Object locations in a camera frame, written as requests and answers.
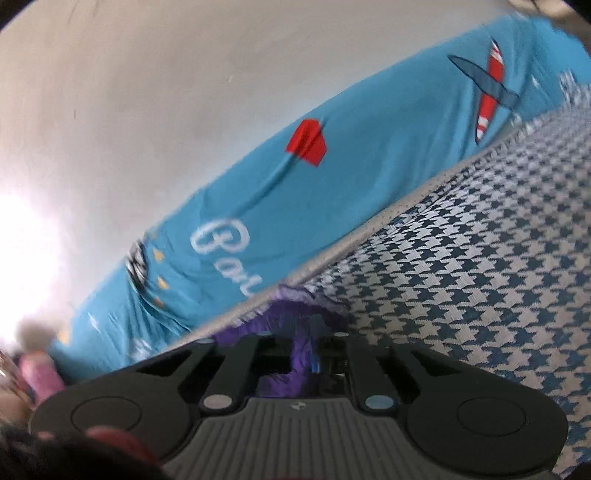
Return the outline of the purple floral garment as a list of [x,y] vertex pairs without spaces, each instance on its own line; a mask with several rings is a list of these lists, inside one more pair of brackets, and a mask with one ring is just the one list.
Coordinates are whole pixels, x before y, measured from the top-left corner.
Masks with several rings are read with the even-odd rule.
[[320,375],[311,373],[311,355],[318,355],[318,339],[349,330],[349,305],[304,287],[281,285],[266,306],[249,318],[213,335],[221,346],[233,346],[247,335],[269,333],[277,340],[288,340],[290,368],[284,373],[259,377],[256,396],[297,398],[311,395]]

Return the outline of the blue printed bolster pillow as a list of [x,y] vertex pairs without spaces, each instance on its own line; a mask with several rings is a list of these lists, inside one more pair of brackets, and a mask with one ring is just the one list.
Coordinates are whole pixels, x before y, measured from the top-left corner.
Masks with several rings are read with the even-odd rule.
[[363,79],[246,154],[148,230],[49,349],[69,383],[166,349],[276,284],[394,202],[557,108],[590,58],[506,16]]

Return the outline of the blue houndstooth bed sheet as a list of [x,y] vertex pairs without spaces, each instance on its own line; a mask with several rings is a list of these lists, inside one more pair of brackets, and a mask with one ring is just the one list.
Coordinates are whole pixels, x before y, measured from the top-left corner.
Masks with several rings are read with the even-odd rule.
[[332,399],[207,420],[175,479],[562,479],[590,457],[590,109],[530,123],[311,281]]

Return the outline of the pink plush toy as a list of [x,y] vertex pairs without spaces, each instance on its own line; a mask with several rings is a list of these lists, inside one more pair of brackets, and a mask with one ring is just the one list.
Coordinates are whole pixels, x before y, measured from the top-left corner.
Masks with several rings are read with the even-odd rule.
[[44,351],[34,351],[22,355],[19,368],[22,378],[33,393],[36,405],[40,405],[65,388],[55,362]]

